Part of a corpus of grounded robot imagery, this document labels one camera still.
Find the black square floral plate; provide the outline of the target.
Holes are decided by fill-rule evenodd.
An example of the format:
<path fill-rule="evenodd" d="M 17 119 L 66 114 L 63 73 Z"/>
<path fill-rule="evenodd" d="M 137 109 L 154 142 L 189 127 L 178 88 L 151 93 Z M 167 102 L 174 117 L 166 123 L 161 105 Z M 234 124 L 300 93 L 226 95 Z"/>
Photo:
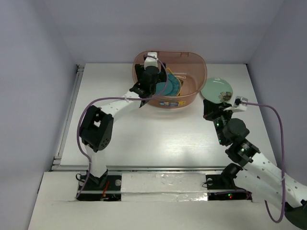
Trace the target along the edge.
<path fill-rule="evenodd" d="M 181 95 L 181 92 L 182 92 L 182 87 L 183 87 L 183 80 L 182 79 L 179 79 L 179 82 L 180 82 L 180 90 L 179 90 L 179 92 L 178 92 L 178 96 L 180 96 Z"/>

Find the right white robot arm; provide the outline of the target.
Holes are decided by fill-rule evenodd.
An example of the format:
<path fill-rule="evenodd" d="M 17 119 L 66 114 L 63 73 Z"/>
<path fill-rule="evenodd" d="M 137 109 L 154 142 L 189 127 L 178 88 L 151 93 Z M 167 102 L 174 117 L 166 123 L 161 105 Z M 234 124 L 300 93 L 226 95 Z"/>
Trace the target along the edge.
<path fill-rule="evenodd" d="M 307 187 L 290 177 L 284 167 L 278 168 L 247 140 L 249 130 L 245 123 L 233 118 L 234 112 L 244 112 L 250 103 L 237 97 L 234 105 L 203 100 L 203 117 L 212 121 L 218 142 L 226 146 L 226 155 L 232 161 L 207 186 L 218 189 L 243 189 L 260 196 L 265 206 L 272 204 L 280 210 L 277 223 L 286 218 L 297 228 L 307 228 Z"/>

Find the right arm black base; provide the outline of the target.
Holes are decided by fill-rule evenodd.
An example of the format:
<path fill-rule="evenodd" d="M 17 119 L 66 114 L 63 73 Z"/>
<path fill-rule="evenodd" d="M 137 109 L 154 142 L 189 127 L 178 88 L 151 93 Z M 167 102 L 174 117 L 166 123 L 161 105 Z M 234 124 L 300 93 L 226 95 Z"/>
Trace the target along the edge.
<path fill-rule="evenodd" d="M 233 178 L 221 174 L 207 174 L 202 186 L 213 191 L 246 191 L 237 187 Z"/>

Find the teal scalloped plate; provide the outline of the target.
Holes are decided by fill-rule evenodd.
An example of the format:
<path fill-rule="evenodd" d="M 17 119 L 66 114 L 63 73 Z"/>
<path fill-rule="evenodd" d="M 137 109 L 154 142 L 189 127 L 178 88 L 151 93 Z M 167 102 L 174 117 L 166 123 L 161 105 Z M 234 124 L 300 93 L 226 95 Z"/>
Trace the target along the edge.
<path fill-rule="evenodd" d="M 163 96 L 177 96 L 181 90 L 181 83 L 173 73 L 168 73 L 167 75 L 167 86 L 165 88 L 166 82 L 160 82 L 156 85 L 156 94 L 161 94 Z"/>

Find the fan-shaped woven plate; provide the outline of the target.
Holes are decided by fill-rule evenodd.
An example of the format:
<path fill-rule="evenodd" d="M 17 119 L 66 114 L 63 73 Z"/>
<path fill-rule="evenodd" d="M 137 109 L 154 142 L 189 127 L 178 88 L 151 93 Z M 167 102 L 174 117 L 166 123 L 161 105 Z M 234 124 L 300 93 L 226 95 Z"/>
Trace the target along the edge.
<path fill-rule="evenodd" d="M 178 96 L 178 92 L 180 90 L 180 82 L 179 79 L 180 77 L 176 76 L 170 68 L 166 69 L 168 74 L 168 83 L 167 83 L 167 88 L 165 90 L 165 95 L 166 96 Z"/>

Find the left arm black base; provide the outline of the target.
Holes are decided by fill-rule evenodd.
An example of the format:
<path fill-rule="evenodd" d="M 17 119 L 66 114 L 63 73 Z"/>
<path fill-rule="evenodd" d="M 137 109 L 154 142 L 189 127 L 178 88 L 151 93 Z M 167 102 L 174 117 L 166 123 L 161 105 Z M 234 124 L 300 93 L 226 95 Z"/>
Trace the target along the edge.
<path fill-rule="evenodd" d="M 78 201 L 120 201 L 121 200 L 121 175 L 104 176 L 102 186 L 96 185 L 91 179 L 88 179 L 84 189 L 83 186 L 86 175 L 77 174 L 76 179 L 79 182 L 77 189 Z"/>

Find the light green floral plate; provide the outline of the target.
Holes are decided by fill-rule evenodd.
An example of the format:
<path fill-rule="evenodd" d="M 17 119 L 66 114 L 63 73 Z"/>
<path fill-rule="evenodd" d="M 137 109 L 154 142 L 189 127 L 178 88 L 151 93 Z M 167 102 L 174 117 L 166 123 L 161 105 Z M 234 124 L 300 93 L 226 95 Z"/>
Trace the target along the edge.
<path fill-rule="evenodd" d="M 219 104 L 228 102 L 233 96 L 231 85 L 222 78 L 208 78 L 204 87 L 201 89 L 204 99 Z"/>

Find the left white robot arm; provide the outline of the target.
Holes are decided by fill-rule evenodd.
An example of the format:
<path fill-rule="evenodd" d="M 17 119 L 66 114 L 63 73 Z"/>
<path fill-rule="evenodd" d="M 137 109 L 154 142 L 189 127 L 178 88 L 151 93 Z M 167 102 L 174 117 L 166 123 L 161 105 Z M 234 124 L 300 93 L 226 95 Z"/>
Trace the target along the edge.
<path fill-rule="evenodd" d="M 77 145 L 89 148 L 81 151 L 88 159 L 86 175 L 81 179 L 84 186 L 101 189 L 106 185 L 103 151 L 111 141 L 114 123 L 160 96 L 156 92 L 157 84 L 169 83 L 166 64 L 150 55 L 143 64 L 135 65 L 135 72 L 137 81 L 123 96 L 97 98 L 82 112 L 77 125 Z"/>

